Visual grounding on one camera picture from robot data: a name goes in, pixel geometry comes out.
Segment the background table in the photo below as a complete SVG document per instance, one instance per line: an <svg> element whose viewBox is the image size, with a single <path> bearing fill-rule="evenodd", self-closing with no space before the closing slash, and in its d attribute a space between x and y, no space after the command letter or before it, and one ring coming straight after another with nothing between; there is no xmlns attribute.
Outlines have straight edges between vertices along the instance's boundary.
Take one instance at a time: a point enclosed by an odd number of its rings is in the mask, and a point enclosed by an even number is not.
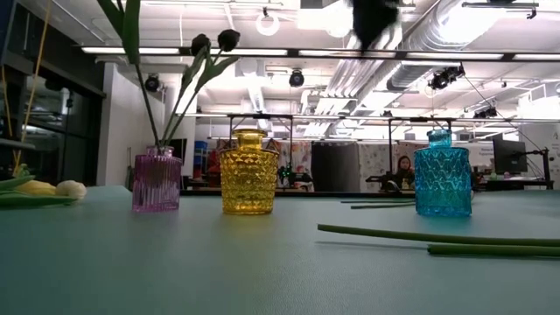
<svg viewBox="0 0 560 315"><path fill-rule="evenodd" d="M558 314L560 261L434 257L425 244L317 223L496 237L560 237L560 194L486 192L470 219L414 207L350 210L277 199L272 215L188 197L136 214L121 187L78 206L0 211L0 314Z"/></svg>

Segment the computer monitor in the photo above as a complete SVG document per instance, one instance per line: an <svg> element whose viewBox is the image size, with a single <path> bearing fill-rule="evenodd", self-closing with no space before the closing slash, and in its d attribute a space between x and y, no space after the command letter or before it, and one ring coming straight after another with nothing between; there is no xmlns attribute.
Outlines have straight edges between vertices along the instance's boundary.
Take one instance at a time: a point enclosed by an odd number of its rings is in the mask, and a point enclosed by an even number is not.
<svg viewBox="0 0 560 315"><path fill-rule="evenodd" d="M497 174L509 172L521 174L527 171L525 143L517 141L493 140L493 164Z"/></svg>
<svg viewBox="0 0 560 315"><path fill-rule="evenodd" d="M11 20L16 10L16 0L0 0L0 66L4 64L4 53L8 46Z"/></svg>

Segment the glass vase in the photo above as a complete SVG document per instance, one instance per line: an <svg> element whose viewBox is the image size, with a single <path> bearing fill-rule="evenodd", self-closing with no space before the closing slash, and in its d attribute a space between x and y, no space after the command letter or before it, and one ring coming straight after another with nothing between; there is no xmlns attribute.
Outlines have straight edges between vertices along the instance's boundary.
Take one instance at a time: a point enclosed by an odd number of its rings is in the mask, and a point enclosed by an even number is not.
<svg viewBox="0 0 560 315"><path fill-rule="evenodd" d="M220 154L221 198L225 214L269 214L277 185L278 153L264 150L265 131L238 129L237 149Z"/></svg>
<svg viewBox="0 0 560 315"><path fill-rule="evenodd" d="M428 132L430 147L414 152L416 211L428 216L471 215L469 150L452 148L451 131Z"/></svg>
<svg viewBox="0 0 560 315"><path fill-rule="evenodd" d="M172 147L147 148L137 155L132 189L132 211L151 213L179 209L181 159Z"/></svg>

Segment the yellow glass vase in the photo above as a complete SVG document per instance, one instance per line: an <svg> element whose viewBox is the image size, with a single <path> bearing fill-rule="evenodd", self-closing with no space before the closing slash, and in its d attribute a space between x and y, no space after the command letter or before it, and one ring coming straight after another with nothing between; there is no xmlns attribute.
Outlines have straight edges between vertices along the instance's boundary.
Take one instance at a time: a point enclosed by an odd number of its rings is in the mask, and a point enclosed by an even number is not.
<svg viewBox="0 0 560 315"><path fill-rule="evenodd" d="M221 199L225 214L269 214L277 185L278 153L263 149L265 131L234 131L239 148L220 154Z"/></svg>

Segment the person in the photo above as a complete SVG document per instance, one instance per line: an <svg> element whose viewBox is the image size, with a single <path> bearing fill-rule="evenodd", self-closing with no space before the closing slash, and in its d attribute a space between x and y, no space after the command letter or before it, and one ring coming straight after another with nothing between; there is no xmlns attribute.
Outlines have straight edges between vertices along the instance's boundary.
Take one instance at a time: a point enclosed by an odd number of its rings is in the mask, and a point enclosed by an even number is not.
<svg viewBox="0 0 560 315"><path fill-rule="evenodd" d="M395 174L396 184L399 188L407 189L414 185L414 170L412 169L412 163L410 158L407 156L399 157L398 161L398 171Z"/></svg>

